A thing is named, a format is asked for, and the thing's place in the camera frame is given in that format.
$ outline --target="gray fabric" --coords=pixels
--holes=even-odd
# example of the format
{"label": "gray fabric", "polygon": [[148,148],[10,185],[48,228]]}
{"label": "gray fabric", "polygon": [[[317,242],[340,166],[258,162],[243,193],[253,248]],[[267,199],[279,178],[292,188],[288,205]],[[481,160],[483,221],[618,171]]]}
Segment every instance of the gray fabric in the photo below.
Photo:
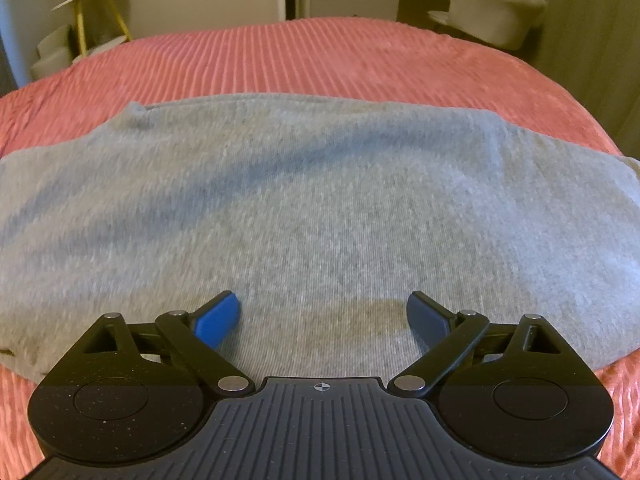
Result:
{"label": "gray fabric", "polygon": [[546,316],[593,368],[640,346],[639,164],[492,112],[306,96],[142,107],[0,161],[0,362],[39,380],[100,314],[227,288],[222,354],[264,375],[388,379],[423,290]]}

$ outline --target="pink blanket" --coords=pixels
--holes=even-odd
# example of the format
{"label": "pink blanket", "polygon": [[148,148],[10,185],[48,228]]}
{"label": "pink blanket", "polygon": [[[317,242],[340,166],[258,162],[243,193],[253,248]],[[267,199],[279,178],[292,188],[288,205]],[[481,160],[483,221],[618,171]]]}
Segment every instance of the pink blanket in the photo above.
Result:
{"label": "pink blanket", "polygon": [[[0,100],[0,156],[80,137],[130,101],[287,92],[487,108],[549,136],[619,154],[562,87],[507,54],[430,31],[361,18],[158,36],[124,44]],[[640,351],[599,372],[615,427],[601,458],[640,479]],[[42,458],[26,420],[34,385],[0,367],[0,479]]]}

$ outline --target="desk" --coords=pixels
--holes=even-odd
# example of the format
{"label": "desk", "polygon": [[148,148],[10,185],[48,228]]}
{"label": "desk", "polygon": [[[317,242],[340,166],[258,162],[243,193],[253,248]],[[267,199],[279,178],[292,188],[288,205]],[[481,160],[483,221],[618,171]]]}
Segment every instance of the desk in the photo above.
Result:
{"label": "desk", "polygon": [[[124,36],[127,38],[127,41],[131,41],[133,38],[131,37],[131,34],[129,32],[129,29],[127,28],[127,24],[124,22],[123,17],[118,12],[118,7],[116,7],[115,2],[113,0],[106,0],[106,1],[107,1],[109,10],[111,11],[113,17],[118,23],[118,26],[120,27],[120,30],[122,31]],[[87,49],[86,49],[86,37],[84,34],[84,15],[82,14],[82,0],[65,0],[61,4],[53,7],[53,9],[51,10],[54,11],[70,4],[74,5],[74,13],[76,15],[76,25],[78,27],[78,46],[80,47],[80,55],[82,57],[85,57],[87,54]]]}

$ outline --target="ribbed gray plate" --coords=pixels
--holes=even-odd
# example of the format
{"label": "ribbed gray plate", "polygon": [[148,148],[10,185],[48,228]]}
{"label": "ribbed gray plate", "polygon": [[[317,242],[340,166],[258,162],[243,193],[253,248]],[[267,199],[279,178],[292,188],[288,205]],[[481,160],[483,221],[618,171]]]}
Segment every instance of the ribbed gray plate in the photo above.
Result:
{"label": "ribbed gray plate", "polygon": [[51,458],[30,480],[613,480],[592,458],[551,468],[476,455],[426,402],[375,379],[268,379],[258,394],[223,400],[202,430],[154,460],[94,468]]}

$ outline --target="wooden table leg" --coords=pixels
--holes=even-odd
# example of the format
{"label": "wooden table leg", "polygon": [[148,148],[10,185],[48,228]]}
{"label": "wooden table leg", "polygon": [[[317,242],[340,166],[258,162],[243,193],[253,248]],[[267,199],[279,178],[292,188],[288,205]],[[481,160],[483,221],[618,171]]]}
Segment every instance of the wooden table leg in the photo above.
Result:
{"label": "wooden table leg", "polygon": [[118,7],[116,7],[116,3],[113,0],[107,0],[107,3],[109,4],[109,8],[111,9],[111,13],[113,14],[113,17],[118,22],[120,29],[123,31],[124,35],[127,37],[127,40],[132,41],[133,38],[131,37],[131,33],[127,28],[127,24],[124,22],[123,17],[118,12]]}
{"label": "wooden table leg", "polygon": [[82,1],[76,0],[76,24],[78,26],[78,45],[80,47],[80,55],[86,57],[86,37],[84,36],[84,16],[82,15]]}

